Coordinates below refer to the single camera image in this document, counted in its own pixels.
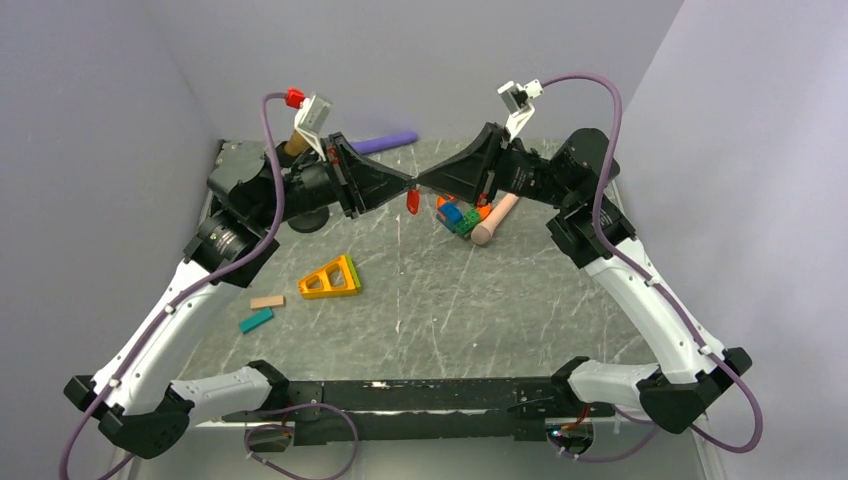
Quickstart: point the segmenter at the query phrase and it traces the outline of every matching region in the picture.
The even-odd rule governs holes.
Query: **teal block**
[[[241,333],[247,333],[272,318],[274,318],[274,312],[270,308],[263,308],[247,320],[242,320],[239,323],[239,329],[241,329]]]

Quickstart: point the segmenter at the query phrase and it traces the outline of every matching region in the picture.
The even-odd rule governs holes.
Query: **green block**
[[[359,275],[356,274],[356,268],[353,267],[353,259],[350,258],[350,255],[345,254],[345,260],[347,261],[347,266],[350,269],[350,276],[353,277],[353,286],[356,287],[357,292],[361,292],[362,284],[359,283]]]
[[[477,224],[481,221],[483,221],[483,219],[480,217],[480,212],[478,212],[476,209],[470,210],[468,213],[465,214],[465,216],[462,217],[462,220],[460,220],[459,222],[457,222],[456,225],[454,225],[454,227],[456,228],[456,233],[462,237],[465,237],[469,233],[471,233],[471,230],[473,230],[474,227],[476,227]]]
[[[274,318],[274,312],[270,308],[263,308],[252,317],[239,323],[239,329],[241,333],[247,333],[272,318]]]

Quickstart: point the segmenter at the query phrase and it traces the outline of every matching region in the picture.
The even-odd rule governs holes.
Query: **small wooden block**
[[[274,295],[271,297],[259,297],[250,299],[251,310],[261,310],[268,307],[284,307],[286,306],[286,297],[283,295]]]

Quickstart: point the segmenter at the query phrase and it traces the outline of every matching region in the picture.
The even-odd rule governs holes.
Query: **blue block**
[[[456,208],[456,205],[446,202],[444,205],[439,207],[439,211],[442,212],[442,215],[452,224],[459,223],[462,220],[462,212]]]
[[[241,333],[247,333],[272,318],[274,318],[274,312],[270,308],[263,308],[247,320],[242,320],[239,323],[239,328],[241,329]]]

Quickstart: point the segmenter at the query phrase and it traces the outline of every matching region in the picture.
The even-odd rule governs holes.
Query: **wooden cylinder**
[[[286,152],[286,155],[296,158],[307,148],[309,148],[309,144],[306,143],[306,139],[303,138],[297,130],[295,130],[292,132],[292,136],[289,138],[289,141],[283,146],[283,151]]]
[[[471,231],[471,241],[477,245],[485,245],[489,240],[491,240],[492,235],[495,233],[495,229],[498,228],[498,225],[504,217],[506,217],[506,214],[512,210],[512,207],[518,203],[518,198],[519,197],[517,195],[513,195],[511,193],[506,194],[503,200],[495,205],[495,208],[492,209],[489,216],[482,222],[478,223],[477,226],[474,227],[474,230]]]

